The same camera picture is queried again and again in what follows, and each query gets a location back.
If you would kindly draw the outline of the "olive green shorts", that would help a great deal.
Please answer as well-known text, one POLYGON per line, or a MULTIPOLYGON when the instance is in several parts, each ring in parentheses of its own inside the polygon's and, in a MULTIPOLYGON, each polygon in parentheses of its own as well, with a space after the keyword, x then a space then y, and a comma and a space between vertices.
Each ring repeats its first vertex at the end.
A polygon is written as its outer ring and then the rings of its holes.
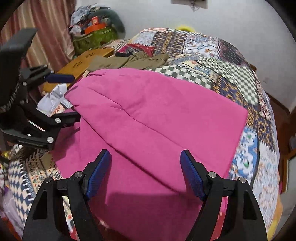
POLYGON ((166 64, 169 55, 157 54, 155 56, 148 56, 147 53, 140 51, 128 57, 102 57, 96 56, 89 64, 87 71, 94 72, 100 69, 119 69, 119 68, 133 68, 139 70, 149 70, 161 67, 166 64))

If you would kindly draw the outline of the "grey neck pillow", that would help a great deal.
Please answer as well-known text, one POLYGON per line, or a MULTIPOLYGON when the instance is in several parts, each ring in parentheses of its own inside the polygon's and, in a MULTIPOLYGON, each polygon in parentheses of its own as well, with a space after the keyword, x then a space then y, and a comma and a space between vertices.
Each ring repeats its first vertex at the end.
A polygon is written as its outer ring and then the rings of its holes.
POLYGON ((120 39, 125 38, 125 26, 121 21, 119 15, 112 9, 102 8, 88 14, 87 19, 91 20, 93 17, 108 18, 107 25, 113 27, 120 39))

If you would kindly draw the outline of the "pink pants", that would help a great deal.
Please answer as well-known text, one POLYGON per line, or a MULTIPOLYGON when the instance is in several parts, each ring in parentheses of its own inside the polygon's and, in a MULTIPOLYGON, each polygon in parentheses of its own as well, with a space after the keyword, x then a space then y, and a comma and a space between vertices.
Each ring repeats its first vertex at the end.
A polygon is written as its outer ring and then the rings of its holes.
POLYGON ((111 154, 93 214, 130 240, 185 240, 202 204, 180 154, 227 177, 247 110, 201 85, 132 68, 92 72, 65 96, 81 119, 60 131, 52 152, 62 176, 103 149, 111 154))

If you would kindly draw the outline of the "patchwork patterned bedspread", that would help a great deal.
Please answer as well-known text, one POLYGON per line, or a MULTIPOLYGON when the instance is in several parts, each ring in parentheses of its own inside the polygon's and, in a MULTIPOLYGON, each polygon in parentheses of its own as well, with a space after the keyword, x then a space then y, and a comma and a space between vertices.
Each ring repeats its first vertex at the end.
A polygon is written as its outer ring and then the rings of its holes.
MULTIPOLYGON (((137 40, 152 49, 150 57, 164 53, 170 56, 165 65, 147 71, 201 85, 247 110, 246 124, 228 176, 221 178, 237 180, 239 177, 244 177, 248 181, 264 220, 267 240, 271 240, 273 235, 270 228, 277 210, 280 184, 278 145, 273 110, 255 72, 235 47, 218 38, 185 31, 147 29, 138 34, 137 40)), ((24 228, 34 198, 43 181, 47 177, 52 177, 54 180, 67 179, 62 176, 53 160, 54 148, 45 150, 23 146, 16 160, 10 162, 10 189, 24 228)), ((90 211, 105 240, 101 225, 105 223, 111 227, 93 214, 90 207, 91 199, 88 201, 90 211)), ((223 197, 211 240, 218 240, 220 236, 227 202, 228 198, 223 197)), ((79 240, 67 196, 63 197, 63 206, 72 240, 79 240)), ((130 240, 118 231, 114 231, 130 240)))

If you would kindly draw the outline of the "green storage bin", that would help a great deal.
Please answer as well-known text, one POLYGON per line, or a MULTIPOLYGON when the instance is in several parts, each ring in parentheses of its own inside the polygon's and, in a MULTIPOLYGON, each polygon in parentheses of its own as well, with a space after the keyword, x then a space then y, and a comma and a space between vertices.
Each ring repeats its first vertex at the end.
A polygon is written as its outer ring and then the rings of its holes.
POLYGON ((117 32, 112 27, 105 27, 80 37, 72 37, 75 54, 81 55, 85 51, 98 49, 101 45, 118 38, 117 32))

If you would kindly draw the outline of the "pile of white papers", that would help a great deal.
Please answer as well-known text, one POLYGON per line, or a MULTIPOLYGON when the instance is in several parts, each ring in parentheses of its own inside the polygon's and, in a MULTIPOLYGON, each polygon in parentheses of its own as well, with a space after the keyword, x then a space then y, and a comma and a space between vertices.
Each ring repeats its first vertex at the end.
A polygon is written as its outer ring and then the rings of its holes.
POLYGON ((51 117, 54 114, 71 109, 73 105, 64 96, 67 90, 67 84, 58 84, 50 93, 46 93, 42 97, 37 104, 37 110, 51 117))

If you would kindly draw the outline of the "yellow curved headboard pad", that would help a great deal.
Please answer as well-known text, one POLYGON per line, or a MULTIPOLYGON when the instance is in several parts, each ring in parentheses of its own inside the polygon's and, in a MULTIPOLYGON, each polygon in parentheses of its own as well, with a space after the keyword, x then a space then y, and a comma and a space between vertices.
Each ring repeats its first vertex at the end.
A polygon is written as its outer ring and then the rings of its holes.
POLYGON ((194 28, 192 28, 190 26, 187 26, 187 25, 179 25, 179 26, 176 27, 176 30, 186 31, 186 32, 191 32, 191 33, 195 32, 194 28))

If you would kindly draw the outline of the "orange box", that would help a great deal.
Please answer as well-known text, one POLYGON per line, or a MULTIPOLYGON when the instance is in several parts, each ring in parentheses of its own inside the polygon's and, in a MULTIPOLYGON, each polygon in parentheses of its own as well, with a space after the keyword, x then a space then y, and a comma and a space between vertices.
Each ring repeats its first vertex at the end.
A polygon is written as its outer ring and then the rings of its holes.
POLYGON ((105 28, 106 26, 107 26, 106 23, 98 23, 98 24, 91 25, 91 26, 87 27, 87 28, 84 30, 84 32, 85 32, 85 34, 87 35, 87 34, 89 34, 89 33, 91 33, 91 32, 94 32, 94 31, 98 31, 98 30, 100 30, 100 29, 103 29, 103 28, 105 28))

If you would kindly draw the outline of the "black folded garment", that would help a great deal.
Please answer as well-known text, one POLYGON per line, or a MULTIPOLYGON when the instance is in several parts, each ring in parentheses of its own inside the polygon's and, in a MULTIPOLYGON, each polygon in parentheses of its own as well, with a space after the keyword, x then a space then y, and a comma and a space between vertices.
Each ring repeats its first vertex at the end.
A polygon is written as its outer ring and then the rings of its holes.
POLYGON ((114 56, 115 57, 129 57, 132 55, 133 55, 133 52, 129 52, 129 53, 116 52, 116 54, 114 56))

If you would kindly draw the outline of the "wooden lap desk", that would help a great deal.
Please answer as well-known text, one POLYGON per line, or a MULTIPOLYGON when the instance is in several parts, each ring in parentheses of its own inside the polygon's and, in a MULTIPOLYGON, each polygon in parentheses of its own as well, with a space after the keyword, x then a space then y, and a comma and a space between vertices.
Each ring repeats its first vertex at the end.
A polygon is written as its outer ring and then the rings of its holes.
POLYGON ((96 56, 110 57, 114 54, 111 48, 88 50, 76 57, 74 60, 65 65, 57 74, 73 75, 75 80, 80 79, 86 69, 89 67, 93 58, 96 56))

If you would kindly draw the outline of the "striped pink curtain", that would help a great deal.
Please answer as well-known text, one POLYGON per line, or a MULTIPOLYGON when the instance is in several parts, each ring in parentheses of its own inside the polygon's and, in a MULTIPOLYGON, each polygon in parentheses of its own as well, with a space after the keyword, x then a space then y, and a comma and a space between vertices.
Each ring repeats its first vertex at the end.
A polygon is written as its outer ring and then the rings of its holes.
POLYGON ((74 56, 69 35, 70 17, 77 1, 24 1, 1 29, 1 44, 24 28, 37 28, 23 67, 47 64, 55 72, 74 56))

